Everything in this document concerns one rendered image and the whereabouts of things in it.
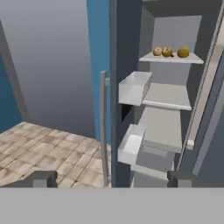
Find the grey freezer drawer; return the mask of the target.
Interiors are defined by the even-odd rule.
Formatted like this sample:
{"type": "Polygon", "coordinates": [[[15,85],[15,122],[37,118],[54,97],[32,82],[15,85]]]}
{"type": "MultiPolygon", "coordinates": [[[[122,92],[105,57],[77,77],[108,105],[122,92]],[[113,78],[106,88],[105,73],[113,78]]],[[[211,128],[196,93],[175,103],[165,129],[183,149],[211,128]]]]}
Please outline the grey freezer drawer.
{"type": "Polygon", "coordinates": [[[172,170],[175,153],[144,146],[138,153],[134,172],[134,187],[167,187],[167,172],[172,170]]]}

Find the short grey freezer rack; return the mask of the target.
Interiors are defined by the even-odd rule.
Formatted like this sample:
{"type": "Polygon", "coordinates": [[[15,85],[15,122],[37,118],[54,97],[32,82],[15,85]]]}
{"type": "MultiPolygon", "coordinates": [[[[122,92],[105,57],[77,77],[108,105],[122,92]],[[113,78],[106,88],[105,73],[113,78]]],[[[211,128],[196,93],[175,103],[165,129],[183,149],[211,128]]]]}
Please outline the short grey freezer rack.
{"type": "Polygon", "coordinates": [[[176,53],[172,57],[164,57],[163,55],[155,56],[152,52],[144,55],[139,59],[141,62],[164,62],[164,63],[182,63],[182,64],[199,64],[202,65],[204,61],[195,53],[191,52],[188,57],[180,58],[176,53]]]}

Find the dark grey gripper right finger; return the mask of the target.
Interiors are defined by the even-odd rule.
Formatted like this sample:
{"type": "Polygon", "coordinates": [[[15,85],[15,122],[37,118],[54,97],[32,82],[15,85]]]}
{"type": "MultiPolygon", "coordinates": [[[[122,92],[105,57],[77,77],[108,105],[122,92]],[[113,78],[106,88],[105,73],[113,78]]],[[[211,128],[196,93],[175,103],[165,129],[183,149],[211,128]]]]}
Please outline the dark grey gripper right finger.
{"type": "Polygon", "coordinates": [[[167,178],[169,187],[192,188],[203,186],[202,182],[188,171],[168,171],[167,178]]]}

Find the large white door bin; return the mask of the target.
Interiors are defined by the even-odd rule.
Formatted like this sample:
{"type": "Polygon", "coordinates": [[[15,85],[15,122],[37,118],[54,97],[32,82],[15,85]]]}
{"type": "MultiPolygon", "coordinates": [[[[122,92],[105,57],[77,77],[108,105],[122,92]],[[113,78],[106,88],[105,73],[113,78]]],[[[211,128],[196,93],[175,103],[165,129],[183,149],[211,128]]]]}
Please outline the large white door bin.
{"type": "Polygon", "coordinates": [[[121,104],[140,106],[151,85],[152,72],[134,71],[119,83],[121,104]]]}

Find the tall grey cabinet panel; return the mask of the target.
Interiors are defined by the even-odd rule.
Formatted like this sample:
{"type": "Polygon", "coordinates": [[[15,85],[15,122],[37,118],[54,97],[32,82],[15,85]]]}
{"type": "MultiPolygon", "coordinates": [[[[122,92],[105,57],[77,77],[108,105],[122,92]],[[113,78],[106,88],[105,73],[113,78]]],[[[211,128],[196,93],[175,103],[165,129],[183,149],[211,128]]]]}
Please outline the tall grey cabinet panel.
{"type": "Polygon", "coordinates": [[[0,0],[0,21],[31,121],[93,137],[86,0],[0,0]]]}

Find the small white door bin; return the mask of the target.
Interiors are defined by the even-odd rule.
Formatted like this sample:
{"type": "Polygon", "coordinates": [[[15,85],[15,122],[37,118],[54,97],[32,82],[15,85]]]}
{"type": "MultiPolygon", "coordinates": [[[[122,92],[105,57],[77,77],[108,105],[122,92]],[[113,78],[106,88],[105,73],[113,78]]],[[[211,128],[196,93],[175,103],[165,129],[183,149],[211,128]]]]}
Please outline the small white door bin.
{"type": "Polygon", "coordinates": [[[135,165],[137,161],[137,154],[142,147],[144,140],[145,127],[131,124],[119,147],[118,147],[118,161],[127,165],[135,165]]]}

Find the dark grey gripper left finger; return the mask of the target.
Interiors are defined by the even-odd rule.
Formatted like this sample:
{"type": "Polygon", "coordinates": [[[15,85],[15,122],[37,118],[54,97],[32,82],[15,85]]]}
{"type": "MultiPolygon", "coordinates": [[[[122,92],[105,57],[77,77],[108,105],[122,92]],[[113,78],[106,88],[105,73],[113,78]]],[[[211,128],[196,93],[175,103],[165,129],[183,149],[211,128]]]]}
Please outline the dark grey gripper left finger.
{"type": "Polygon", "coordinates": [[[18,188],[57,188],[57,177],[58,173],[56,171],[34,171],[28,177],[3,185],[3,187],[18,187],[18,188]]]}

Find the grey fridge door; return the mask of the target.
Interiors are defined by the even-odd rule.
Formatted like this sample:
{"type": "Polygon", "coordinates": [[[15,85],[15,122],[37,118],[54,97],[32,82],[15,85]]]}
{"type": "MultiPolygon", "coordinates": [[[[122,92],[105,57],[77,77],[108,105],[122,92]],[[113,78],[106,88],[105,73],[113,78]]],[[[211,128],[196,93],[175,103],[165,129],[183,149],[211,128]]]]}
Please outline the grey fridge door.
{"type": "Polygon", "coordinates": [[[224,187],[224,52],[196,140],[199,151],[192,173],[207,186],[224,187]]]}

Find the yellow squash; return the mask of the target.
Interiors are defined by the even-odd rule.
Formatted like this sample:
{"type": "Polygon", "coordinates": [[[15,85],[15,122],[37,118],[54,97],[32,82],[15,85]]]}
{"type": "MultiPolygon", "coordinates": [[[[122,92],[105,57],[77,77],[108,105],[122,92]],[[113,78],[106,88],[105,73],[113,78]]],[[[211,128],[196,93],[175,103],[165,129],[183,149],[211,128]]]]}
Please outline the yellow squash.
{"type": "Polygon", "coordinates": [[[189,53],[190,53],[189,48],[186,46],[183,46],[178,49],[177,55],[180,58],[187,58],[189,56],[189,53]]]}

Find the dark grey freezer door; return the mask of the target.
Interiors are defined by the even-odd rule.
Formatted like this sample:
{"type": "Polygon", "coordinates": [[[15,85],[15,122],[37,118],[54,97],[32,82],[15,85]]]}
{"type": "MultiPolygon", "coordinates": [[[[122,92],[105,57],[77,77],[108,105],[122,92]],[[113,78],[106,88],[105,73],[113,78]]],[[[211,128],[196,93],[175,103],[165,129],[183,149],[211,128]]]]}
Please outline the dark grey freezer door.
{"type": "Polygon", "coordinates": [[[111,186],[130,187],[130,166],[117,160],[120,142],[134,122],[134,107],[118,102],[119,83],[137,70],[143,0],[110,0],[111,186]]]}

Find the grey freezer cabinet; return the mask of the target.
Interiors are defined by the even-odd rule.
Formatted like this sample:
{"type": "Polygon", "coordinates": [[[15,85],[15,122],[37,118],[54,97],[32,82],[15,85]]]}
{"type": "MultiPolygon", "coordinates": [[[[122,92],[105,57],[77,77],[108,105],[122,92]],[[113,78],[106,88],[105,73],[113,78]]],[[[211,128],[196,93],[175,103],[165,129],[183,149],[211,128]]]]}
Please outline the grey freezer cabinet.
{"type": "MultiPolygon", "coordinates": [[[[143,0],[143,21],[151,24],[145,24],[141,31],[139,59],[153,53],[155,47],[163,50],[169,46],[173,56],[180,47],[186,46],[190,53],[195,53],[204,61],[199,65],[139,60],[142,69],[152,72],[150,84],[185,86],[188,93],[192,109],[179,110],[182,149],[180,153],[174,152],[173,170],[180,167],[186,150],[223,14],[224,0],[143,0]]],[[[160,108],[143,102],[142,107],[138,122],[146,107],[160,108]]]]}

